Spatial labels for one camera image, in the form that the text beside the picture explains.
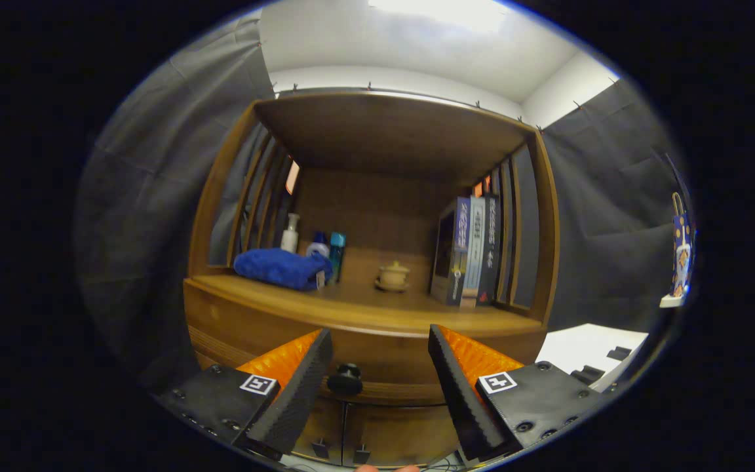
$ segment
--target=saucer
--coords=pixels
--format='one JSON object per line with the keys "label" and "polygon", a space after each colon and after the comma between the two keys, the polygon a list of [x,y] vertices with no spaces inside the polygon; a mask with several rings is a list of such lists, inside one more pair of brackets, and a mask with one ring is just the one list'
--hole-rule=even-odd
{"label": "saucer", "polygon": [[381,284],[380,279],[375,279],[375,286],[386,290],[387,292],[404,292],[410,287],[410,284],[406,283],[402,286],[387,286],[386,284]]}

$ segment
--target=white wall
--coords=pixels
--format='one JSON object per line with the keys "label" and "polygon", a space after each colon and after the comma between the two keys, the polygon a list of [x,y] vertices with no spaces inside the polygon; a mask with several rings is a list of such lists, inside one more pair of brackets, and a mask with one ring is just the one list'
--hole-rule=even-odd
{"label": "white wall", "polygon": [[475,104],[478,100],[480,108],[496,111],[513,119],[524,115],[520,105],[503,96],[420,72],[365,66],[307,67],[270,72],[270,82],[275,84],[273,86],[275,92],[292,90],[294,83],[299,84],[299,89],[316,89],[317,87],[366,87],[369,81],[372,82],[373,89],[422,93],[469,105]]}
{"label": "white wall", "polygon": [[575,110],[574,101],[584,104],[613,85],[611,79],[619,75],[579,51],[521,103],[524,122],[546,128]]}

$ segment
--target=teal bottle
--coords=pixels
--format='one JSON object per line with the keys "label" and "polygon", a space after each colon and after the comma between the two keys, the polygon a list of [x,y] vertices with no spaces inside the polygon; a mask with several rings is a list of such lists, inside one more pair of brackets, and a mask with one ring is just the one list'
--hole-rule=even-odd
{"label": "teal bottle", "polygon": [[334,269],[333,275],[330,281],[327,283],[332,286],[339,282],[339,271],[342,269],[342,255],[345,251],[345,234],[343,233],[331,233],[330,234],[330,265]]}

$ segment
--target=folded towel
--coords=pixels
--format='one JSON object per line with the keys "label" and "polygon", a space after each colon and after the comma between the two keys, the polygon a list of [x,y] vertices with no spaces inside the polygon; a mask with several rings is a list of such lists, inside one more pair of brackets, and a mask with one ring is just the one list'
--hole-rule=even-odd
{"label": "folded towel", "polygon": [[315,290],[318,272],[324,272],[321,285],[332,274],[330,260],[322,254],[302,257],[279,248],[246,251],[237,255],[234,267],[237,275],[294,290]]}

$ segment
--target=white ceiling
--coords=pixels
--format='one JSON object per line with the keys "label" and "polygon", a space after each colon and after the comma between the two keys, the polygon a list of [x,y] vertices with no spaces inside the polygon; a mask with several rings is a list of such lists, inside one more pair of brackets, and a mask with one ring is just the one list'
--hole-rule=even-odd
{"label": "white ceiling", "polygon": [[425,16],[370,8],[368,0],[282,0],[263,8],[270,72],[314,66],[374,66],[459,81],[524,101],[578,48],[526,13],[509,11],[499,31],[480,33]]}

